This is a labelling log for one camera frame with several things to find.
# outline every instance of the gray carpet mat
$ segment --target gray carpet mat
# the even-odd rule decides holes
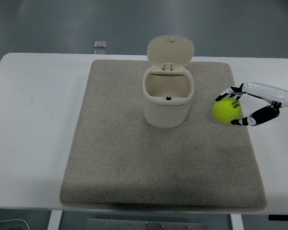
[[[92,63],[61,186],[67,206],[97,204],[254,210],[266,206],[246,127],[218,122],[215,98],[235,85],[226,63],[191,62],[194,99],[176,128],[142,111],[147,61]]]

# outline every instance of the robotic hand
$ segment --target robotic hand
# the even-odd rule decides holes
[[[288,107],[288,91],[258,83],[243,83],[239,87],[232,86],[222,92],[216,98],[216,101],[220,101],[224,97],[233,97],[238,100],[244,93],[253,97],[261,98],[267,101],[270,105],[257,110],[250,116],[244,117],[240,120],[236,119],[231,121],[232,125],[260,125],[278,117],[280,108]]]

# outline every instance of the open lid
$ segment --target open lid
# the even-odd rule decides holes
[[[147,59],[153,66],[163,68],[164,64],[183,67],[190,63],[194,45],[188,38],[165,35],[156,37],[148,44]]]

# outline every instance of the yellow tennis ball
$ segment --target yellow tennis ball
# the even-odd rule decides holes
[[[233,98],[224,97],[213,106],[213,115],[222,122],[229,124],[232,120],[240,117],[241,106]]]

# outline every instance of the white trash can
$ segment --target white trash can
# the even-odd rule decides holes
[[[154,38],[147,48],[150,67],[143,80],[143,112],[155,127],[172,128],[183,123],[194,95],[191,73],[184,68],[194,54],[193,43],[182,36]]]

